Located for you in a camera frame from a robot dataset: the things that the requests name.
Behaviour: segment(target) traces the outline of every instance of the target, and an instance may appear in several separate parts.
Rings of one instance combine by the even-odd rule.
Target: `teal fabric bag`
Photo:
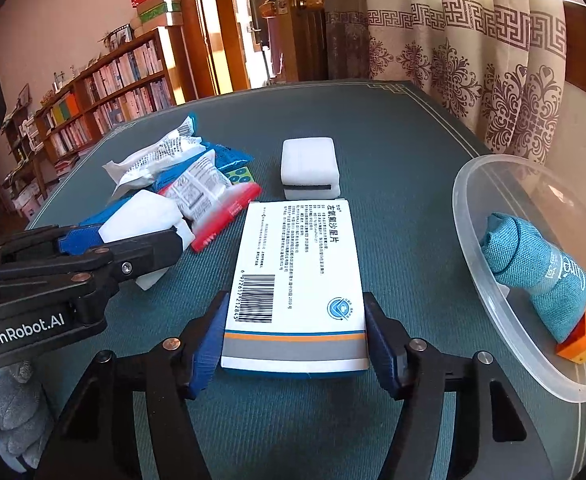
[[[495,280],[529,291],[547,329],[564,341],[586,309],[586,272],[516,216],[492,213],[480,246]]]

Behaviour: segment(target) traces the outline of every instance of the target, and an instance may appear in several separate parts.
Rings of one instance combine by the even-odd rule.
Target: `curtain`
[[[562,0],[324,0],[329,77],[410,80],[495,153],[544,163],[566,66]]]

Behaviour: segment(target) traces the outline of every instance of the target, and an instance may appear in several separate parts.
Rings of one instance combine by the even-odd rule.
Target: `transparent plastic container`
[[[475,288],[496,329],[526,370],[549,392],[586,402],[586,363],[555,354],[556,341],[538,317],[529,294],[500,292],[479,240],[494,211],[529,220],[542,236],[586,271],[586,206],[550,170],[512,155],[470,160],[453,186],[453,216]]]

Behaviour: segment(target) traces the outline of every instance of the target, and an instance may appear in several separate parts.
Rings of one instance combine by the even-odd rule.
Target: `bookshelf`
[[[180,27],[158,27],[82,71],[35,113],[35,124],[55,164],[91,147],[117,124],[182,104],[189,88]]]

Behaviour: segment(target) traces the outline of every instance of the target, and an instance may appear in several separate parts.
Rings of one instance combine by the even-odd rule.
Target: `table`
[[[423,92],[399,82],[319,82],[271,86],[191,102],[120,126],[78,163],[32,226],[72,224],[98,212],[114,184],[101,168],[156,142],[189,112],[197,134],[251,153],[250,170],[264,201],[284,200],[279,180],[282,141],[335,140],[342,196],[349,200],[363,290],[388,316],[440,351],[496,356],[530,413],[557,479],[586,460],[586,404],[545,391],[506,348],[474,290],[451,209],[457,171],[483,144]],[[243,216],[203,253],[188,251],[148,292],[122,286],[107,309],[102,334],[51,352],[37,362],[60,410],[97,351],[144,352],[177,335],[231,284]],[[447,394],[432,478],[443,479],[454,423]],[[156,478],[136,397],[138,448],[145,478]],[[372,370],[357,378],[277,380],[217,370],[190,403],[193,426],[212,477],[222,479],[374,479],[401,410]]]

